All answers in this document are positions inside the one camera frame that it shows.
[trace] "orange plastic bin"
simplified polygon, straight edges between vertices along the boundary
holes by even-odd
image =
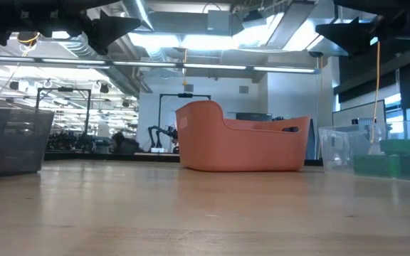
[[[298,132],[283,132],[297,127]],[[305,162],[310,117],[276,122],[224,119],[211,100],[177,110],[180,161],[200,171],[299,171]]]

